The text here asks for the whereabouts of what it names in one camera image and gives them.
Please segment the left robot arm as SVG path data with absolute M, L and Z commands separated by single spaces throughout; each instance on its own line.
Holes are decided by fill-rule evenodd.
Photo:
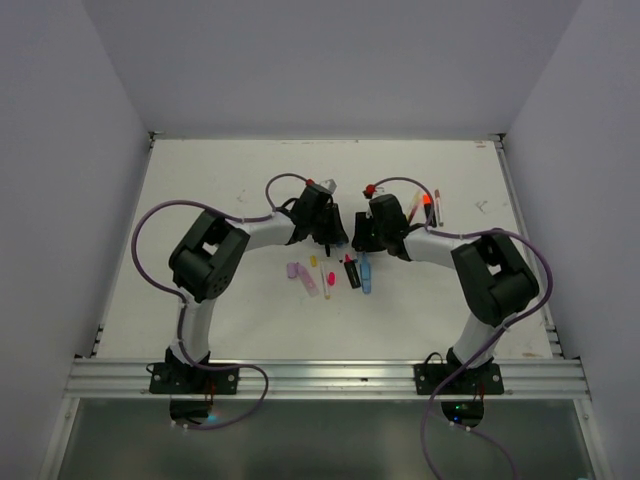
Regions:
M 179 361 L 172 379 L 185 392 L 201 390 L 208 379 L 209 330 L 216 300 L 230 286 L 243 255 L 271 246 L 312 238 L 322 246 L 349 241 L 334 202 L 336 184 L 309 181 L 290 207 L 278 207 L 266 219 L 230 220 L 202 212 L 169 258 L 173 283 L 186 295 L 178 333 L 170 351 Z

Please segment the black orange highlighter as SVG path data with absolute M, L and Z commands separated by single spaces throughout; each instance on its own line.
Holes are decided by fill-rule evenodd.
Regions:
M 425 219 L 428 223 L 431 223 L 433 220 L 433 203 L 428 195 L 424 195 L 422 198 L 423 210 L 425 214 Z

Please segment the white brown marker pen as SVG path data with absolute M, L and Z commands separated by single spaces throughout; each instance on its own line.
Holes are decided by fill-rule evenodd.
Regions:
M 440 190 L 436 189 L 434 191 L 434 200 L 435 200 L 435 215 L 436 215 L 436 222 L 438 227 L 443 227 L 444 226 L 444 219 L 443 219 L 443 211 L 442 211 L 442 198 L 441 198 L 441 194 L 440 194 Z

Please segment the thin yellow pen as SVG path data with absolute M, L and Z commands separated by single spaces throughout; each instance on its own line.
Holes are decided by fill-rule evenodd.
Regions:
M 413 195 L 406 213 L 406 218 L 409 223 L 412 222 L 412 220 L 416 215 L 417 210 L 421 207 L 422 197 L 423 197 L 423 194 L 421 193 L 420 190 L 417 190 Z

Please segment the lilac highlighter body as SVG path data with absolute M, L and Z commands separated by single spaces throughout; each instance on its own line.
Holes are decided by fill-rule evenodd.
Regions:
M 316 297 L 319 294 L 319 289 L 309 271 L 301 263 L 297 263 L 296 273 L 297 277 L 303 284 L 307 294 L 310 297 Z

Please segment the black pink highlighter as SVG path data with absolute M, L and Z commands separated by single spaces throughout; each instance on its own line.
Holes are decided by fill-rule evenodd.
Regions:
M 361 281 L 356 266 L 356 262 L 348 255 L 344 255 L 343 266 L 352 289 L 359 289 Z

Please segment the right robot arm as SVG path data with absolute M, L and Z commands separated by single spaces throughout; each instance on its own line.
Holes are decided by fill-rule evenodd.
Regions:
M 493 359 L 494 337 L 539 295 L 538 280 L 507 231 L 454 236 L 410 224 L 392 194 L 365 197 L 368 210 L 356 216 L 356 251 L 385 251 L 406 262 L 426 262 L 456 273 L 469 317 L 447 353 L 445 379 L 454 391 L 470 391 L 481 380 L 480 368 Z

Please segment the blue translucent highlighter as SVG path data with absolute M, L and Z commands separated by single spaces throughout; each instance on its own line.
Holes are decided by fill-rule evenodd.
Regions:
M 371 264 L 365 252 L 359 257 L 361 288 L 364 294 L 369 295 L 372 290 Z

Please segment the lilac highlighter cap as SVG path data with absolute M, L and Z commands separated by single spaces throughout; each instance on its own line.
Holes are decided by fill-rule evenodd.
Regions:
M 298 267 L 299 267 L 299 264 L 297 262 L 289 262 L 286 265 L 286 273 L 289 279 L 295 279 L 298 277 L 299 275 Z

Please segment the white yellow marker pen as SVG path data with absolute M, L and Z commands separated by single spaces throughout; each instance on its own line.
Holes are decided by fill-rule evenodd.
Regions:
M 330 285 L 328 281 L 329 280 L 328 272 L 327 272 L 324 261 L 321 261 L 319 263 L 319 269 L 320 269 L 320 275 L 321 275 L 321 281 L 322 281 L 323 296 L 325 300 L 329 300 L 331 298 L 331 292 L 330 292 Z

